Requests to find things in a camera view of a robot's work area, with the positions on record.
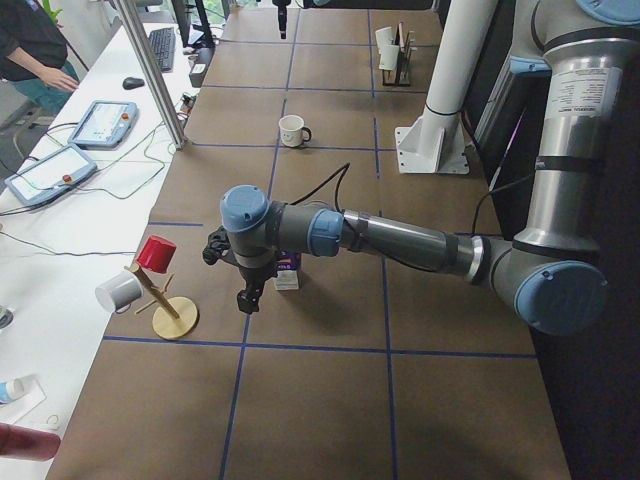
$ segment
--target white mug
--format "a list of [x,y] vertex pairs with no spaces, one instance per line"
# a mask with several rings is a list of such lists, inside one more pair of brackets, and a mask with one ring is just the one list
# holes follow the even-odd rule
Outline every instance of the white mug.
[[380,52],[380,70],[395,70],[399,53],[400,45],[383,45]]
[[96,298],[108,312],[120,310],[142,297],[144,290],[136,276],[124,270],[96,287]]
[[391,27],[384,27],[376,30],[376,44],[378,45],[378,54],[382,53],[383,45],[391,45],[393,41],[393,30],[391,29]]
[[311,140],[311,130],[304,126],[304,120],[298,115],[287,115],[278,122],[280,140],[287,147],[299,147]]

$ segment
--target person's arm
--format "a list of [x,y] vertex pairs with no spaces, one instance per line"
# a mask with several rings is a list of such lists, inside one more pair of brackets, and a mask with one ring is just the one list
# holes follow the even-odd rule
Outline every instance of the person's arm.
[[78,82],[74,78],[70,77],[58,68],[43,65],[25,52],[21,47],[16,48],[13,52],[7,55],[7,58],[20,65],[22,68],[29,70],[46,85],[65,92],[73,92],[78,88]]

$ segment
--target white desk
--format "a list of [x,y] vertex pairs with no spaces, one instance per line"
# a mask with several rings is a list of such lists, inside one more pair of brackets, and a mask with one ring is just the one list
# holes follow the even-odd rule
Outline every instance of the white desk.
[[[147,31],[166,24],[146,24]],[[189,64],[177,39],[171,73],[164,74],[174,104],[183,92],[197,93],[189,83]],[[161,123],[148,87],[125,91],[125,77],[143,77],[123,29],[109,43],[53,125],[78,122],[91,102],[133,101],[139,117],[127,139],[113,151],[90,151],[98,168],[104,168],[135,146]],[[52,136],[66,144],[72,129],[54,130]],[[150,139],[82,188],[105,188],[124,196],[156,172],[161,163],[144,155]],[[32,154],[42,158],[60,148],[47,137]],[[40,210],[0,218],[3,231],[57,252],[133,252],[138,247],[169,163],[173,145],[164,127],[158,129],[148,154],[165,163],[164,170],[127,200],[104,192],[74,191]],[[13,194],[0,196],[0,212],[19,207]],[[17,422],[24,427],[63,435],[80,395],[110,315],[97,303],[94,289],[131,264],[133,255],[51,256],[34,247],[0,236],[0,304],[14,310],[13,323],[0,334],[0,381],[36,375],[47,398]],[[114,401],[118,392],[113,392]],[[42,479],[49,462],[0,458],[0,478]]]

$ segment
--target jeans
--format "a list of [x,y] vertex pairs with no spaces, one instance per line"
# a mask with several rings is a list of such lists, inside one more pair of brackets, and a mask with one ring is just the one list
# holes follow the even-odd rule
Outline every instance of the jeans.
[[[76,71],[68,61],[65,62],[60,70],[78,80]],[[55,87],[48,87],[39,78],[11,82],[11,85],[13,85],[18,92],[50,113],[58,113],[62,110],[62,107],[64,107],[64,104],[67,103],[67,100],[69,100],[71,96],[68,92],[63,92]]]

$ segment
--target tablet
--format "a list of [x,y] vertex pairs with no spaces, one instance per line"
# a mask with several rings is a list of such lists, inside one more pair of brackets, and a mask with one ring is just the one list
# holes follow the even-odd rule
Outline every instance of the tablet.
[[47,203],[85,181],[96,163],[75,145],[57,152],[7,178],[4,183],[27,206]]
[[94,101],[69,137],[85,149],[112,149],[127,136],[138,116],[133,102]]

